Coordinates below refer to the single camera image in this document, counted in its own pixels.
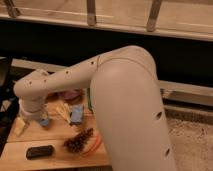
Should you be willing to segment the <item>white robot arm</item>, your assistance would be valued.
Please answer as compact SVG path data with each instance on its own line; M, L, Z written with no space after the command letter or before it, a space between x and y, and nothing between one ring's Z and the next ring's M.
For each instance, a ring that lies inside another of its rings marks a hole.
M113 171L177 171L151 54L139 46L103 53L48 74L35 70L16 82L22 115L39 118L46 95L88 88Z

